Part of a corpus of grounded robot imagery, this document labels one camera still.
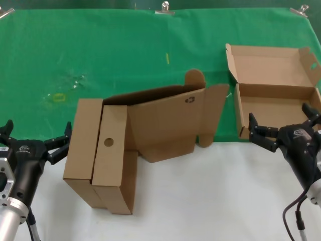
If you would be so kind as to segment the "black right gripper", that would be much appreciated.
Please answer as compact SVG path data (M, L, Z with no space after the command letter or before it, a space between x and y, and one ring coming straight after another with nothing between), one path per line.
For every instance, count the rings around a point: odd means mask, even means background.
M307 103L302 104L307 117L303 124L288 125L280 129L260 126L253 113L249 114L249 142L273 153L281 149L303 189L320 179L320 170L315 159L320 150L320 141L312 127L320 125L320 113Z

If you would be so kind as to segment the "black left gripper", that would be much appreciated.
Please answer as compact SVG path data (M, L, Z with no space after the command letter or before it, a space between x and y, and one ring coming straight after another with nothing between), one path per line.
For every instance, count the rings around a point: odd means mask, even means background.
M10 197L21 201L26 207L30 207L38 187L39 179L44 171L46 160L51 165L55 165L67 157L72 135L72 124L67 122L64 135L48 139L39 140L17 140L11 143L11 132L14 123L10 119L1 127L1 144L14 151L17 164L14 170L15 183Z

